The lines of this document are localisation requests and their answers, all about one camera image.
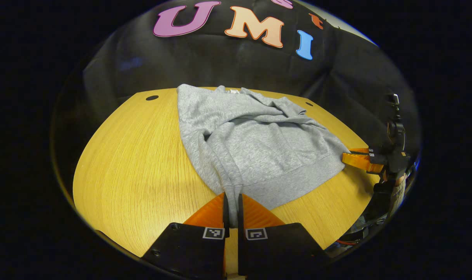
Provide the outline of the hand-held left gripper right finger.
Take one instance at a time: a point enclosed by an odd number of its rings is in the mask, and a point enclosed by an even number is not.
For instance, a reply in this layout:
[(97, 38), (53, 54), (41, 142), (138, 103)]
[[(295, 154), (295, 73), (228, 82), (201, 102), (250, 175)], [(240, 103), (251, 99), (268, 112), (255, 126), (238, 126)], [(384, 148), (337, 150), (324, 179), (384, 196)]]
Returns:
[(238, 273), (314, 277), (330, 257), (301, 223), (287, 224), (246, 194), (238, 197)]

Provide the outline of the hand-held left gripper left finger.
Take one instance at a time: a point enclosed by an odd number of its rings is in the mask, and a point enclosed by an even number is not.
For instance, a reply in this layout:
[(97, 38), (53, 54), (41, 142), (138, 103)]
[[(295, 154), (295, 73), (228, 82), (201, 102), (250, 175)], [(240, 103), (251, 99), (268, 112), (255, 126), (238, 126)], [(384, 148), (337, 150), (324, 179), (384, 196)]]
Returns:
[(182, 278), (224, 279), (229, 236), (228, 200), (222, 193), (186, 221), (169, 223), (142, 259)]

